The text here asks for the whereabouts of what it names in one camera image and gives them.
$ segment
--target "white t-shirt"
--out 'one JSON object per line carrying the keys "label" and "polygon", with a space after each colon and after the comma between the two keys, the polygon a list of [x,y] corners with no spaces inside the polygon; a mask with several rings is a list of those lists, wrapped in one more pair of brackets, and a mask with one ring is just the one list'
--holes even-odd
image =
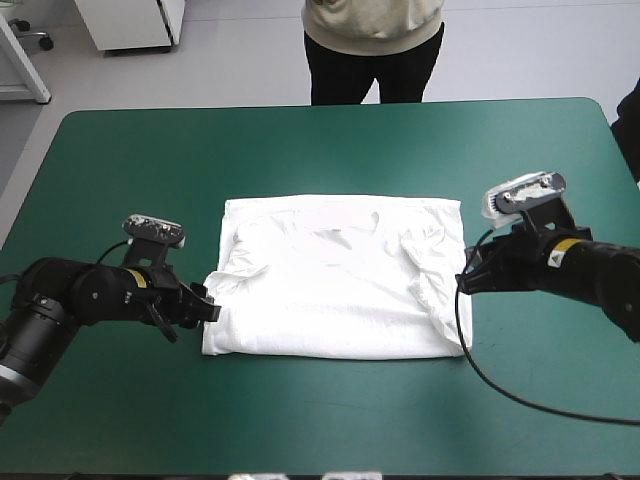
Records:
{"label": "white t-shirt", "polygon": [[[459,202],[371,196],[230,200],[218,270],[222,306],[203,353],[387,359],[462,353],[454,275]],[[461,299],[471,342],[470,299]]]}

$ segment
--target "yellow label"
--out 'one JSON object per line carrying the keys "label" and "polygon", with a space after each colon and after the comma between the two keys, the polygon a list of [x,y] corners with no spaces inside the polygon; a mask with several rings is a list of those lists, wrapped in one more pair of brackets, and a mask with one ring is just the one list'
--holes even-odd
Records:
{"label": "yellow label", "polygon": [[579,238],[565,238],[561,242],[559,242],[551,253],[549,254],[549,260],[547,260],[547,265],[553,268],[560,268],[562,266],[562,260],[564,259],[564,255],[567,251],[573,247],[576,243],[580,243],[582,240]]}
{"label": "yellow label", "polygon": [[576,243],[580,243],[582,240],[579,238],[565,238],[558,245],[553,247],[554,252],[566,252],[571,247],[573,247]]}
{"label": "yellow label", "polygon": [[138,284],[138,288],[147,288],[147,281],[144,279],[140,272],[136,272],[135,270],[131,270],[129,268],[125,268],[127,272],[133,275],[133,278],[136,279],[136,283]]}

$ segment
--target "gray floor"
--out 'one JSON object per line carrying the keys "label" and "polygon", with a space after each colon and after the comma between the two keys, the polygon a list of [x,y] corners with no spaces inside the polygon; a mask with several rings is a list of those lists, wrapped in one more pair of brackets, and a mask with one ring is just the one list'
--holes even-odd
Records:
{"label": "gray floor", "polygon": [[[187,0],[174,52],[105,57],[71,0],[27,0],[23,16],[56,41],[32,58],[53,101],[43,108],[0,103],[0,243],[69,112],[308,104],[301,4]],[[445,5],[445,40],[425,101],[584,96],[613,121],[640,75],[640,0]],[[378,101],[375,88],[365,101]]]}

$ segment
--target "beige sweater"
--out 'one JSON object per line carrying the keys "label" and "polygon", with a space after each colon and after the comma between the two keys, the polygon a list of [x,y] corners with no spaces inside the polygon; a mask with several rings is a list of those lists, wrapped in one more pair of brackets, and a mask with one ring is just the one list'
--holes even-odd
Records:
{"label": "beige sweater", "polygon": [[305,0],[305,32],[350,55],[391,55],[417,47],[442,23],[444,0]]}

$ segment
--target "green table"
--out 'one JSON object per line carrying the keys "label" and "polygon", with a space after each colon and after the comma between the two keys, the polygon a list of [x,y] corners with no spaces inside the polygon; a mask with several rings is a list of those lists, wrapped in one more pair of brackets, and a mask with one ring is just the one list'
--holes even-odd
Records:
{"label": "green table", "polygon": [[[457,198],[470,243],[486,229],[489,187],[547,169],[565,175],[565,198],[597,239],[640,245],[638,191],[585,99],[79,112],[53,141],[0,272],[43,256],[94,260],[140,212],[183,224],[187,244],[170,263],[202,280],[224,201],[250,196]],[[640,417],[640,348],[599,309],[543,293],[478,295],[474,309],[477,359],[505,386]],[[0,430],[0,471],[640,471],[640,429],[529,411],[460,358],[203,357],[201,332],[180,333],[171,345],[143,325],[83,329]]]}

